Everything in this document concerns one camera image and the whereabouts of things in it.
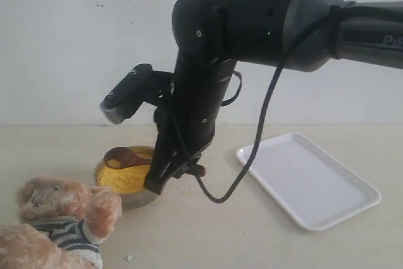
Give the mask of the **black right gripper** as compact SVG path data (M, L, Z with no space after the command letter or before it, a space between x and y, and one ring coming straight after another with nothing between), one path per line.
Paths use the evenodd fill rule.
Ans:
M178 57L169 98L167 130L159 132L144 187L161 194L173 175L204 177L198 164L215 134L215 121L237 61L219 59L209 64ZM188 159L181 147L185 145Z

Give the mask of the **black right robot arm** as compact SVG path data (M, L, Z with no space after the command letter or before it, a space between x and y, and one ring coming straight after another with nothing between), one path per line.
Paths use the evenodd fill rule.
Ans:
M302 72L330 59L402 67L400 1L177 0L172 27L178 55L144 182L158 194L170 178L197 172L238 62Z

